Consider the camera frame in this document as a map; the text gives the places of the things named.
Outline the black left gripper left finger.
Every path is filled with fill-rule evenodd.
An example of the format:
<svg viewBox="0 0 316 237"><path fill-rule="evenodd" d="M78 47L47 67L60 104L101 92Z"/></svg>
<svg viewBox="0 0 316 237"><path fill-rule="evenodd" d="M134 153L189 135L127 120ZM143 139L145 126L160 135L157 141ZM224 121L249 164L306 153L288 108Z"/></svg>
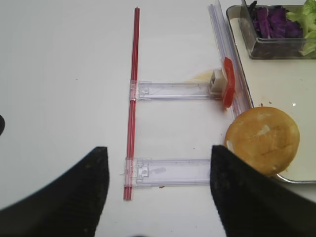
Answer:
<svg viewBox="0 0 316 237"><path fill-rule="evenodd" d="M71 169L0 211L2 237L93 237L109 189L107 147L96 147Z"/></svg>

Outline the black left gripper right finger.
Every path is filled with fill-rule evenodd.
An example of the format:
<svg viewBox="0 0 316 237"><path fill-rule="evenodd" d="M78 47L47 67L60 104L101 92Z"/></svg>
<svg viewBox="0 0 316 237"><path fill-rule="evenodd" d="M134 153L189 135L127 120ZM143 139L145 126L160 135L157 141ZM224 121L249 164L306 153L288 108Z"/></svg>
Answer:
<svg viewBox="0 0 316 237"><path fill-rule="evenodd" d="M210 190L228 237L314 237L316 204L212 146Z"/></svg>

